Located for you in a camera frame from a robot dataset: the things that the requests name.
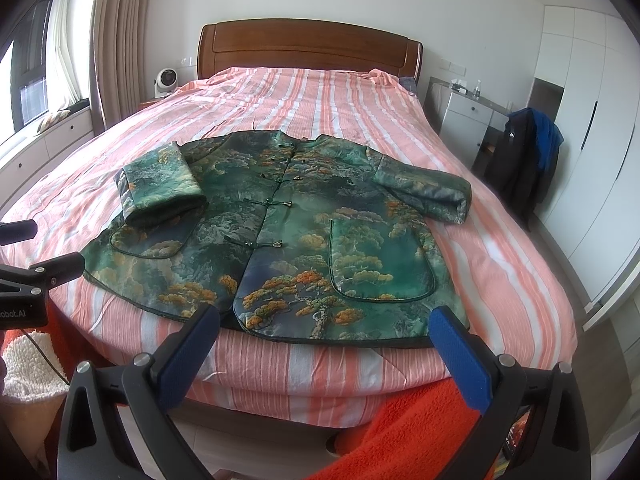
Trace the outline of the small white fan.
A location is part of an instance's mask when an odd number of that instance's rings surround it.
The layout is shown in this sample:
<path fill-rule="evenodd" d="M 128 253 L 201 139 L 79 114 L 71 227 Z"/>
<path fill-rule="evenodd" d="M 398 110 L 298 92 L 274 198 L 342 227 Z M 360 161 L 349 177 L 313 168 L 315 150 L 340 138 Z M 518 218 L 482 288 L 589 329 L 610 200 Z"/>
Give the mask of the small white fan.
<path fill-rule="evenodd" d="M 176 90 L 178 86 L 178 73 L 170 67 L 160 70 L 154 78 L 154 98 L 163 99 Z"/>

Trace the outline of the white window bench cabinet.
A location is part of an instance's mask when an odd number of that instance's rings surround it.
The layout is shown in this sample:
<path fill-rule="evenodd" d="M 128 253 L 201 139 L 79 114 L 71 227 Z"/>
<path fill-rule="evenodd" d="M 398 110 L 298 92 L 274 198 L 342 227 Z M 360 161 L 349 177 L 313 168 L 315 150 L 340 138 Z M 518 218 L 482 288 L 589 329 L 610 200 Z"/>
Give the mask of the white window bench cabinet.
<path fill-rule="evenodd" d="M 1 214 L 5 214 L 42 177 L 93 139 L 88 106 L 38 133 L 29 125 L 1 145 Z"/>

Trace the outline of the white desk with drawers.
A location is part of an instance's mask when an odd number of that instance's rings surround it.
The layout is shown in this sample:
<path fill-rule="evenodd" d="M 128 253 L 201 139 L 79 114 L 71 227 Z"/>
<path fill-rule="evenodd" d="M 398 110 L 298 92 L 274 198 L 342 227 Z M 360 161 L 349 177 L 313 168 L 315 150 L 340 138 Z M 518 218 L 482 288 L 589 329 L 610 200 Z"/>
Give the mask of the white desk with drawers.
<path fill-rule="evenodd" d="M 430 79 L 424 113 L 448 150 L 471 169 L 485 145 L 494 145 L 508 121 L 508 111 L 485 98 L 451 88 L 450 82 Z"/>

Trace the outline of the white wardrobe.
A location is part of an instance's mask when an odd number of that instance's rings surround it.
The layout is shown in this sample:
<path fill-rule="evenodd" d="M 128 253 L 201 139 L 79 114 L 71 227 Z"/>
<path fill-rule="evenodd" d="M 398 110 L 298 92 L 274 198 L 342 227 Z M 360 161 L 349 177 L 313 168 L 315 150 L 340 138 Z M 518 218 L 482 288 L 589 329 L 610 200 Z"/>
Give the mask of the white wardrobe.
<path fill-rule="evenodd" d="M 590 330 L 639 277 L 639 45 L 615 16 L 546 6 L 534 85 L 562 91 L 564 142 L 539 220 L 587 296 Z"/>

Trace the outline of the white fluffy cloth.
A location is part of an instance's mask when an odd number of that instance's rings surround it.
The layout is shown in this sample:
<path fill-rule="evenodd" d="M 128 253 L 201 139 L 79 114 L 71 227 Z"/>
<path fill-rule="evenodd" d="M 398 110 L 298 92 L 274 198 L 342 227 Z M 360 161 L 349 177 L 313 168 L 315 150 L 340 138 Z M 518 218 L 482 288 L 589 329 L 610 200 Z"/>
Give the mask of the white fluffy cloth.
<path fill-rule="evenodd" d="M 3 396 L 9 402 L 40 402 L 67 393 L 68 379 L 49 334 L 19 334 L 6 345 L 2 359 L 6 363 Z"/>

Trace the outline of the brown wooden headboard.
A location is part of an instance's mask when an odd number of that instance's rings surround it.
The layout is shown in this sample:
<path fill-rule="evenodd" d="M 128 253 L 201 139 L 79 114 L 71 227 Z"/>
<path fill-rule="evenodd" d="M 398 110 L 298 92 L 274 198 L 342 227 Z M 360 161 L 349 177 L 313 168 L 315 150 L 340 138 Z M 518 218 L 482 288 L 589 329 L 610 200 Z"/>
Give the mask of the brown wooden headboard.
<path fill-rule="evenodd" d="M 423 46 L 385 30 L 352 24 L 255 18 L 207 24 L 198 42 L 198 78 L 230 67 L 369 70 L 420 78 Z"/>

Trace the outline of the orange fleece garment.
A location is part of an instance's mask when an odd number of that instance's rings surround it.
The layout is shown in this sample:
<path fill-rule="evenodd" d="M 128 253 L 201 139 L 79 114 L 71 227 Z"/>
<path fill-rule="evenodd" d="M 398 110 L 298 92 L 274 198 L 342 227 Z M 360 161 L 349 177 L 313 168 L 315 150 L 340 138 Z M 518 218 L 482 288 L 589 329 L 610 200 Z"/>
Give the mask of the orange fleece garment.
<path fill-rule="evenodd" d="M 339 432 L 340 458 L 309 478 L 435 479 L 479 420 L 450 378 L 395 393 L 370 422 Z"/>

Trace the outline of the green patterned silk jacket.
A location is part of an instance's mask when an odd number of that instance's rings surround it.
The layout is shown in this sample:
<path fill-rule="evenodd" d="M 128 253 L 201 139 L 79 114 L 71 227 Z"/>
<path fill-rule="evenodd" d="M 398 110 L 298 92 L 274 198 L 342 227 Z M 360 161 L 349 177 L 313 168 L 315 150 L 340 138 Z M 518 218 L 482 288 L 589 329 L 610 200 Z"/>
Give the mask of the green patterned silk jacket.
<path fill-rule="evenodd" d="M 122 210 L 86 279 L 176 321 L 211 306 L 277 342 L 421 348 L 433 310 L 466 321 L 430 229 L 460 226 L 467 180 L 333 136 L 235 131 L 123 166 Z"/>

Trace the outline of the pink striped bed cover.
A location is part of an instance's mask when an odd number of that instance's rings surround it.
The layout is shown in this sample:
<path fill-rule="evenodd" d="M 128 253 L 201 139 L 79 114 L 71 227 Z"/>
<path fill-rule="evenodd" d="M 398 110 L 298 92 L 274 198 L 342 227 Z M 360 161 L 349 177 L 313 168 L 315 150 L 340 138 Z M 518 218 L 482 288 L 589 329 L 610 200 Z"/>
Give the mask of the pink striped bed cover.
<path fill-rule="evenodd" d="M 81 252 L 53 301 L 116 363 L 217 308 L 191 394 L 222 408 L 363 425 L 447 376 L 437 307 L 528 367 L 577 347 L 544 257 L 382 70 L 190 82 L 71 154 L 6 214 L 22 219 L 38 234 L 2 261 Z"/>

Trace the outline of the beige curtain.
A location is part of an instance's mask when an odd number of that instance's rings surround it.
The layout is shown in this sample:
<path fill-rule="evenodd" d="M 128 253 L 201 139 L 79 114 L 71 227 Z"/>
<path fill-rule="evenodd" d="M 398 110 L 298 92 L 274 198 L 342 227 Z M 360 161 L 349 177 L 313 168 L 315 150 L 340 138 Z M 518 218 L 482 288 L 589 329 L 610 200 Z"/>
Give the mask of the beige curtain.
<path fill-rule="evenodd" d="M 90 39 L 90 105 L 100 134 L 143 101 L 144 33 L 149 0 L 94 0 Z"/>

